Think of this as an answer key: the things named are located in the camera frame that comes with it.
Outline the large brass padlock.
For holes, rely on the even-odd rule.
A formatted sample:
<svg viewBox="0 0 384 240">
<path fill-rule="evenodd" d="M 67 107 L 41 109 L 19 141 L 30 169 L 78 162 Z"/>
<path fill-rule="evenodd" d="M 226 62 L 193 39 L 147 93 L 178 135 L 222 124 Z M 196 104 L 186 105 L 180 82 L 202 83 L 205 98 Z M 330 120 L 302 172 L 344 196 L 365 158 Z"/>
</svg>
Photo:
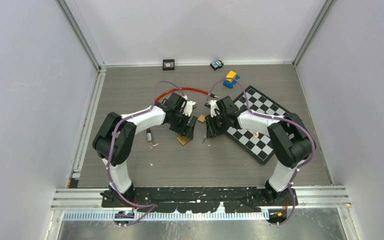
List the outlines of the large brass padlock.
<svg viewBox="0 0 384 240">
<path fill-rule="evenodd" d="M 183 136 L 183 135 L 178 135 L 176 137 L 177 141 L 182 145 L 182 146 L 185 146 L 187 143 L 189 143 L 191 140 L 186 137 L 186 136 Z"/>
</svg>

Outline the small brass padlock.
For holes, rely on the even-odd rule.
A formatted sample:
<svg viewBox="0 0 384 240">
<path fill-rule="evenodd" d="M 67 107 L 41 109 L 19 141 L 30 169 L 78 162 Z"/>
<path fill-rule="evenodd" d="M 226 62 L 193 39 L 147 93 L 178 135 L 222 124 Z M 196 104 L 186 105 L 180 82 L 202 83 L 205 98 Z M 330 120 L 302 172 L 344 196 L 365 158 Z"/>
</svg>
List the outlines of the small brass padlock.
<svg viewBox="0 0 384 240">
<path fill-rule="evenodd" d="M 203 115 L 203 114 L 201 114 L 201 115 L 197 118 L 197 120 L 198 120 L 199 122 L 201 122 L 201 123 L 204 123 L 204 122 L 205 122 L 205 119 L 206 119 L 206 116 Z"/>
</svg>

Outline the red cable lock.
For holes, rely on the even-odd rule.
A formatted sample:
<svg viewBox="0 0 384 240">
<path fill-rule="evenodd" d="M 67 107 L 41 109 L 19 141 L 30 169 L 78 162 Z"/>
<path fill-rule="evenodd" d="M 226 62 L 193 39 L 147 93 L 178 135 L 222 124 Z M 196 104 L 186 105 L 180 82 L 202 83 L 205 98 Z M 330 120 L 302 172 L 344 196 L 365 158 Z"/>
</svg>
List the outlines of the red cable lock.
<svg viewBox="0 0 384 240">
<path fill-rule="evenodd" d="M 165 117 L 163 119 L 164 124 L 169 124 L 169 115 L 173 113 L 182 115 L 182 106 L 186 102 L 183 98 L 185 95 L 185 91 L 193 91 L 202 93 L 210 96 L 213 99 L 218 99 L 219 97 L 213 93 L 209 93 L 202 89 L 193 88 L 193 87 L 180 87 L 173 88 L 164 93 L 162 93 L 159 97 L 157 97 L 154 101 L 156 107 L 159 107 L 165 112 Z"/>
</svg>

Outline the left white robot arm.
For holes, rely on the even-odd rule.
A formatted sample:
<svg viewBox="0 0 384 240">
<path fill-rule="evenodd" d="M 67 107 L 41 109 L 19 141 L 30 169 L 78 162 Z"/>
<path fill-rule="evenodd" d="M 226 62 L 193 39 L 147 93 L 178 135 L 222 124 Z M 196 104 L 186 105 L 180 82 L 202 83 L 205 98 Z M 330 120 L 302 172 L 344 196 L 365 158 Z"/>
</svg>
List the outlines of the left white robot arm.
<svg viewBox="0 0 384 240">
<path fill-rule="evenodd" d="M 136 134 L 168 124 L 169 130 L 191 141 L 198 119 L 193 115 L 195 107 L 196 102 L 173 92 L 163 102 L 153 103 L 143 110 L 122 115 L 111 112 L 106 116 L 92 148 L 105 164 L 114 200 L 121 207 L 128 207 L 134 199 L 127 159 Z"/>
</svg>

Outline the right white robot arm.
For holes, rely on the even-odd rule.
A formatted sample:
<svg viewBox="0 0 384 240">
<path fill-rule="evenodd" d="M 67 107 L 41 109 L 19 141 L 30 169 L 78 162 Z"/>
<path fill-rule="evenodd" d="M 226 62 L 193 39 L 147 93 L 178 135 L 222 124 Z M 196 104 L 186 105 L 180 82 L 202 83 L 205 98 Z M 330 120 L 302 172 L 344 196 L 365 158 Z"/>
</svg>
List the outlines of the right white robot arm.
<svg viewBox="0 0 384 240">
<path fill-rule="evenodd" d="M 210 113 L 205 117 L 206 138 L 215 138 L 230 128 L 258 132 L 269 136 L 277 164 L 266 181 L 262 194 L 271 205 L 279 205 L 292 192 L 293 180 L 299 169 L 308 164 L 316 144 L 295 113 L 267 115 L 238 107 L 229 96 L 205 103 Z"/>
</svg>

